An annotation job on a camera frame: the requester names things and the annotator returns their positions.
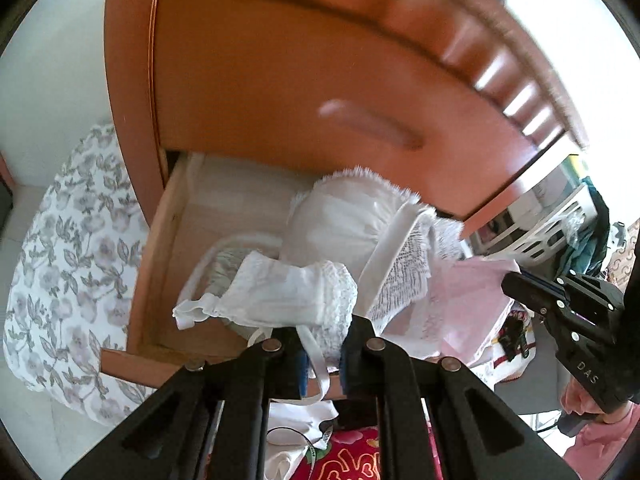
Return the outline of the pink sleeve forearm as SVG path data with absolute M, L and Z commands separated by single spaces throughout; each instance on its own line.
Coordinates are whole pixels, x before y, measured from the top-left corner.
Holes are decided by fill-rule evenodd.
M 619 422 L 590 422 L 580 430 L 574 444 L 563 456 L 581 479 L 600 479 L 614 462 L 634 431 L 639 420 L 639 407 L 630 404 L 630 409 Z

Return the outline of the person's right hand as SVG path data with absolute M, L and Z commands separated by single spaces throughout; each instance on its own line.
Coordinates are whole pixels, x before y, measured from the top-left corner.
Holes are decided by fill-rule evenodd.
M 570 382 L 565 387 L 561 396 L 561 405 L 567 413 L 603 414 L 602 408 L 575 378 L 570 378 Z

